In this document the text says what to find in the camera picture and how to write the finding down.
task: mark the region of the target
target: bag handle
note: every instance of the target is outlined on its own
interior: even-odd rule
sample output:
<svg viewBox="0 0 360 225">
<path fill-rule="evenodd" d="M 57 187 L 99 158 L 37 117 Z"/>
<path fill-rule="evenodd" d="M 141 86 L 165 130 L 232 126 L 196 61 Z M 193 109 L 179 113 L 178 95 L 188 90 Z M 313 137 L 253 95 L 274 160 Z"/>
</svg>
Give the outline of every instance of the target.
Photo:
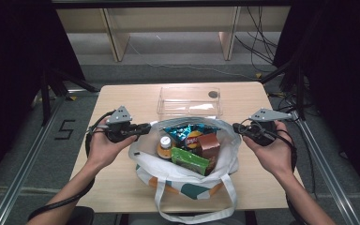
<svg viewBox="0 0 360 225">
<path fill-rule="evenodd" d="M 165 190 L 165 182 L 166 181 L 162 178 L 159 178 L 157 180 L 157 192 L 156 192 L 156 196 L 155 196 L 155 202 L 156 202 L 157 209 L 163 218 L 166 218 L 172 222 L 182 222 L 182 223 L 186 223 L 186 224 L 202 223 L 202 222 L 208 222 L 208 221 L 213 221 L 213 220 L 217 220 L 217 219 L 227 218 L 227 217 L 231 216 L 233 214 L 233 212 L 235 211 L 237 197 L 236 197 L 235 188 L 233 187 L 233 182 L 232 182 L 230 176 L 228 174 L 223 175 L 221 177 L 221 181 L 223 182 L 224 186 L 226 187 L 227 192 L 229 193 L 229 196 L 230 196 L 230 199 L 232 202 L 232 206 L 229 208 L 226 208 L 226 209 L 223 209 L 223 210 L 220 210 L 217 212 L 197 215 L 194 217 L 170 216 L 166 213 L 163 213 L 160 210 L 160 202 L 162 200 L 163 192 Z"/>
</svg>

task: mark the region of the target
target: person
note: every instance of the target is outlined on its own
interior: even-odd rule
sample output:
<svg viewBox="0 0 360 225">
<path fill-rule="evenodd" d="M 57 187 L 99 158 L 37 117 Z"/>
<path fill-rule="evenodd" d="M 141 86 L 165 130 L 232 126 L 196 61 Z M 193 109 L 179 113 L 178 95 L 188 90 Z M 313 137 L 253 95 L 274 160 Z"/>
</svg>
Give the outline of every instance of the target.
<svg viewBox="0 0 360 225">
<path fill-rule="evenodd" d="M 277 130 L 287 131 L 285 124 L 279 121 L 276 121 L 276 126 Z M 287 132 L 279 131 L 278 135 L 289 142 L 292 141 Z M 132 136 L 122 142 L 112 143 L 107 139 L 104 133 L 94 133 L 90 144 L 89 158 L 87 159 L 85 165 L 63 187 L 63 189 L 48 202 L 48 204 L 59 202 L 83 190 L 99 171 L 113 163 L 120 151 L 131 145 L 136 138 L 137 137 Z M 267 146 L 260 146 L 246 136 L 243 137 L 243 141 L 254 152 L 262 166 L 278 180 L 290 198 L 294 208 L 306 223 L 335 224 L 335 222 L 311 198 L 311 196 L 293 175 L 291 166 L 291 149 L 288 144 L 280 139 L 276 139 L 273 143 Z M 28 221 L 27 224 L 66 224 L 76 203 L 77 202 L 73 202 L 37 215 Z M 145 222 L 148 222 L 148 219 L 143 220 L 143 224 L 146 224 Z M 231 219 L 232 218 L 227 220 L 224 219 L 222 221 L 212 221 L 212 224 L 226 224 L 226 221 L 232 221 L 231 224 L 238 224 L 237 222 L 239 220 Z"/>
</svg>

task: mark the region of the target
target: hand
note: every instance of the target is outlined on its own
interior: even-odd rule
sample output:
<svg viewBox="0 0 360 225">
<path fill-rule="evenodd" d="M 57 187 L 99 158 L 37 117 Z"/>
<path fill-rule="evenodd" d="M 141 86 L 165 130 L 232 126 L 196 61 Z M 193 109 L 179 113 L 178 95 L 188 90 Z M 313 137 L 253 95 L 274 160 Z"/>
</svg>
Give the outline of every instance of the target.
<svg viewBox="0 0 360 225">
<path fill-rule="evenodd" d="M 100 124 L 105 125 L 107 119 L 108 117 L 103 119 Z M 113 163 L 122 149 L 131 145 L 134 141 L 136 141 L 136 139 L 137 136 L 134 135 L 121 142 L 114 143 L 106 137 L 104 132 L 95 132 L 93 134 L 92 141 L 90 142 L 89 158 L 87 159 L 86 164 L 101 170 Z"/>
<path fill-rule="evenodd" d="M 277 130 L 285 130 L 285 124 L 275 121 Z M 278 132 L 278 135 L 292 142 L 291 137 L 285 132 Z M 276 139 L 274 142 L 267 146 L 261 146 L 256 144 L 249 137 L 243 137 L 244 142 L 254 152 L 262 166 L 274 176 L 281 174 L 289 174 L 292 172 L 291 165 L 291 148 L 281 139 Z"/>
</svg>

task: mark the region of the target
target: clear plastic container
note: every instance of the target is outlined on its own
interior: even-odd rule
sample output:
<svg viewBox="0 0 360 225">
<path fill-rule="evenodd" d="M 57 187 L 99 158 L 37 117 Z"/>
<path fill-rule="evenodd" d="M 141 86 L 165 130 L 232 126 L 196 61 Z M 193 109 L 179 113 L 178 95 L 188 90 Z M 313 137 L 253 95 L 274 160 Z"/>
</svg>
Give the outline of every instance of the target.
<svg viewBox="0 0 360 225">
<path fill-rule="evenodd" d="M 181 116 L 219 118 L 223 112 L 216 87 L 162 87 L 157 104 L 160 120 Z"/>
</svg>

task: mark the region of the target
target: brown package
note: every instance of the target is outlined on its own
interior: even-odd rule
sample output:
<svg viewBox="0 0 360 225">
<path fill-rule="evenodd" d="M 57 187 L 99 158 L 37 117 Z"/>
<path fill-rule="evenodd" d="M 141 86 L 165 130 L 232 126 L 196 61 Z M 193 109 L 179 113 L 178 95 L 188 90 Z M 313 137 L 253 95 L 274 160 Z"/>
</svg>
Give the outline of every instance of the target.
<svg viewBox="0 0 360 225">
<path fill-rule="evenodd" d="M 198 155 L 202 158 L 209 159 L 209 166 L 206 168 L 205 175 L 209 175 L 218 163 L 218 151 L 220 143 L 216 137 L 216 133 L 205 134 L 198 137 L 201 147 L 198 149 Z"/>
</svg>

